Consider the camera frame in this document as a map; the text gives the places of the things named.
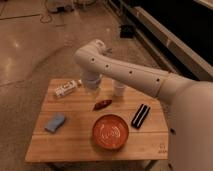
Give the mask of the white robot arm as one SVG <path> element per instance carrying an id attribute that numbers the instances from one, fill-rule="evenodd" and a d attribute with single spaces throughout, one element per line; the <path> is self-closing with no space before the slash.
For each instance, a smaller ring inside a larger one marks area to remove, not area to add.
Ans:
<path id="1" fill-rule="evenodd" d="M 213 82 L 115 60 L 105 51 L 99 39 L 76 50 L 83 85 L 96 89 L 105 75 L 168 104 L 169 171 L 213 171 Z"/>

